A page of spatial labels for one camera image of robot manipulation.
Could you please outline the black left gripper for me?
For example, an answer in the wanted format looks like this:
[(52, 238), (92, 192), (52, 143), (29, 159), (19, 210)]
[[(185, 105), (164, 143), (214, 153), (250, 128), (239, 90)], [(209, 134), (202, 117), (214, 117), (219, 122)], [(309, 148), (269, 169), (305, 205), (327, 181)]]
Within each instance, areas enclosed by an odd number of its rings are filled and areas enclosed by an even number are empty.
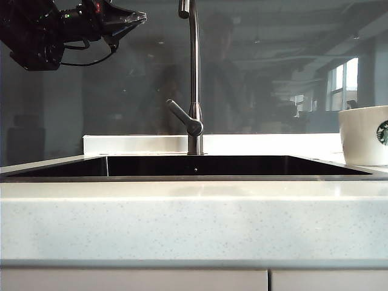
[[(125, 35), (147, 20), (145, 12), (119, 7), (113, 1), (81, 1), (81, 4), (82, 41), (93, 42), (103, 38), (107, 45), (119, 45)], [(109, 32), (106, 24), (121, 28)]]

